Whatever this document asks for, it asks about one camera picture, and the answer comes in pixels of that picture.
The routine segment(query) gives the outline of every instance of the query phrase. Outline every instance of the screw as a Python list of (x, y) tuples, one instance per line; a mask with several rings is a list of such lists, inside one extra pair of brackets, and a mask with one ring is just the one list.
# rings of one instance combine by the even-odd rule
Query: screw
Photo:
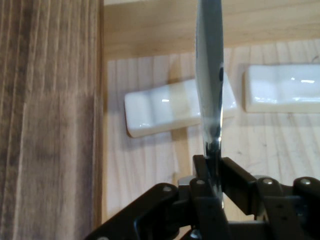
[(192, 239), (201, 239), (201, 235), (198, 229), (194, 229), (192, 230), (192, 232), (190, 233), (190, 237)]
[(197, 181), (196, 181), (196, 184), (202, 185), (202, 184), (205, 184), (205, 181), (203, 181), (203, 180), (197, 180)]
[(164, 192), (171, 192), (171, 187), (169, 187), (169, 186), (165, 186), (164, 188), (163, 188), (163, 191)]
[(271, 180), (270, 178), (265, 178), (265, 179), (263, 179), (263, 183), (270, 185), (270, 184), (272, 184), (273, 182), (272, 182), (272, 180)]
[(301, 179), (300, 182), (302, 184), (305, 184), (305, 185), (310, 185), (311, 184), (311, 181), (309, 179), (306, 179), (306, 178)]

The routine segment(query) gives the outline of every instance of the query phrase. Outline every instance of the steel blade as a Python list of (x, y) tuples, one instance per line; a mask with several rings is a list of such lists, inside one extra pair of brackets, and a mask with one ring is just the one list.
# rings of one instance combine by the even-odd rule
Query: steel blade
[(221, 0), (198, 0), (196, 82), (200, 103), (204, 155), (215, 193), (222, 200), (221, 161), (224, 40)]

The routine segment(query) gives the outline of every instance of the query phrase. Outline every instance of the white ceramic chopstick rest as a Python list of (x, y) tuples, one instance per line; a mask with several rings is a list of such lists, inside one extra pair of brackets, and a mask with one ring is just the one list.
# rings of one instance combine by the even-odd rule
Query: white ceramic chopstick rest
[[(222, 98), (223, 117), (234, 116), (237, 104), (227, 74), (224, 74)], [(134, 138), (201, 122), (194, 79), (127, 93), (124, 106), (127, 130)]]
[(245, 110), (320, 113), (320, 65), (252, 65), (245, 73)]

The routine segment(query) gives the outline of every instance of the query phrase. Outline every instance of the black holder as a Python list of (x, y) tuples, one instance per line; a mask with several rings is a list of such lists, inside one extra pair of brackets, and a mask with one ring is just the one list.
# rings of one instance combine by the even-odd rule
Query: black holder
[(222, 191), (254, 221), (227, 220), (212, 187), (212, 159), (195, 155), (196, 177), (176, 187), (152, 187), (85, 240), (172, 240), (191, 226), (182, 240), (318, 240), (320, 181), (297, 178), (293, 186), (271, 177), (256, 179), (230, 158), (220, 158)]

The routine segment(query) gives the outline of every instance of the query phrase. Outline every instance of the wooden surface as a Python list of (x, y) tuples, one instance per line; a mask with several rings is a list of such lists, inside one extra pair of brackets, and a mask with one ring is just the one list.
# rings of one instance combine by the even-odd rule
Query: wooden surface
[[(320, 114), (246, 113), (243, 74), (250, 64), (320, 63), (320, 39), (226, 48), (225, 70), (238, 111), (222, 129), (222, 156), (253, 175), (271, 176), (292, 185), (301, 176), (320, 178)], [(105, 63), (104, 198), (102, 220), (160, 182), (177, 184), (192, 173), (192, 156), (203, 153), (200, 126), (130, 138), (124, 95), (194, 78), (192, 52), (112, 60)], [(226, 199), (230, 220), (246, 220)]]
[[(193, 52), (196, 9), (197, 0), (106, 5), (104, 55), (114, 60)], [(319, 9), (318, 0), (223, 0), (224, 46), (319, 38)]]
[(100, 222), (98, 0), (0, 0), (0, 239), (79, 240)]

